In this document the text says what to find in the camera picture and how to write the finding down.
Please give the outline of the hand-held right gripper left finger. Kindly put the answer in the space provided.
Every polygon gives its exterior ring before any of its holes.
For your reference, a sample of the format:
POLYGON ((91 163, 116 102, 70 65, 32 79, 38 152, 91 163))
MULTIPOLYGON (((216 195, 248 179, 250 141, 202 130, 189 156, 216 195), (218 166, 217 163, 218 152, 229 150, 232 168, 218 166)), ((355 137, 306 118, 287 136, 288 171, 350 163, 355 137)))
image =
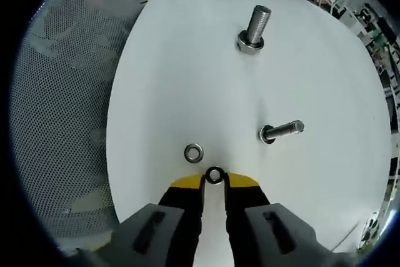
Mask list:
POLYGON ((185 176, 157 204, 122 222, 94 252, 94 266, 192 266, 201 233, 205 177, 185 176))

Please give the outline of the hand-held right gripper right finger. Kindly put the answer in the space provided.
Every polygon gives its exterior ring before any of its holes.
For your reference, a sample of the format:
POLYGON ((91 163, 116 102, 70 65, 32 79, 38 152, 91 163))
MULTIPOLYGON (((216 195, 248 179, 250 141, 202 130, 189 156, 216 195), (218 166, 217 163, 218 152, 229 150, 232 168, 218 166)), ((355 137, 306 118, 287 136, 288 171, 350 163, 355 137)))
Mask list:
POLYGON ((226 231, 235 266, 355 266, 348 253, 328 250, 315 230, 279 203, 270 203, 248 176, 224 176, 226 231))

